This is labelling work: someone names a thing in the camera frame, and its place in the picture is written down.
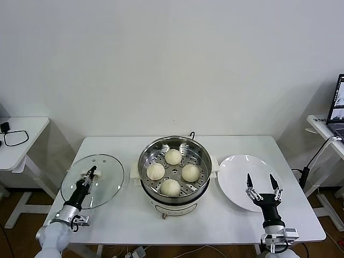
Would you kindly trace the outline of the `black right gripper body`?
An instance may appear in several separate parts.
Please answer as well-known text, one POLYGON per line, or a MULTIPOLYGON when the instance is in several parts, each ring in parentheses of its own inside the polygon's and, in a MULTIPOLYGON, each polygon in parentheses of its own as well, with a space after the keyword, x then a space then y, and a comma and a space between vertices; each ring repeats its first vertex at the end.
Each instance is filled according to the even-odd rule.
POLYGON ((254 204, 262 210, 264 217, 263 228, 268 226, 285 226, 277 210, 281 201, 276 200, 275 195, 272 193, 262 193, 261 196, 263 199, 254 199, 254 204))

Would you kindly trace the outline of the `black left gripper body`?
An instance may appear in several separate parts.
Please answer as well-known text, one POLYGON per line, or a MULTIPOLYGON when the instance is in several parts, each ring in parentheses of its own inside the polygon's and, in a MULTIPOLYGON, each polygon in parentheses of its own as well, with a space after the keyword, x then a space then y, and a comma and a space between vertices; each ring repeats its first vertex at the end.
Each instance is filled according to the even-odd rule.
POLYGON ((66 205, 73 206, 77 209, 82 208, 82 202, 86 195, 89 194, 89 182, 86 180, 79 180, 76 182, 76 189, 71 195, 70 199, 66 201, 66 205))

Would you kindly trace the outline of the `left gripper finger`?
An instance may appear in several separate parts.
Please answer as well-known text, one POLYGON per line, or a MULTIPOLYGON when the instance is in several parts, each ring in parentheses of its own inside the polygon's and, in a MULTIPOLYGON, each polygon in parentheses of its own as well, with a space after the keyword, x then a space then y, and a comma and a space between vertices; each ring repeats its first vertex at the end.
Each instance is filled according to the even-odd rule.
POLYGON ((93 180, 94 178, 94 173, 95 173, 95 166, 92 166, 89 170, 83 170, 81 172, 81 177, 82 178, 89 178, 90 180, 93 180))
POLYGON ((85 186, 87 187, 88 193, 90 193, 90 191, 91 191, 91 188, 93 185, 93 180, 90 180, 89 178, 85 178, 85 186))

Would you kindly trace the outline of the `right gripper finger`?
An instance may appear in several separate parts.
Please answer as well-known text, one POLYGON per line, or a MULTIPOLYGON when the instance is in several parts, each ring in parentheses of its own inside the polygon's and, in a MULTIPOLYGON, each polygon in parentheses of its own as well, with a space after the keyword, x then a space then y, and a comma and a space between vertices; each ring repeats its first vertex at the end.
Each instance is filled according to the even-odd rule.
POLYGON ((253 182, 249 173, 247 174, 246 184, 247 184, 246 194, 253 202, 258 202, 258 201, 263 200, 263 197, 255 191, 253 182))
POLYGON ((272 174, 269 175, 271 186, 274 191, 275 200, 281 202, 283 197, 283 189, 278 185, 278 181, 273 177, 272 174))

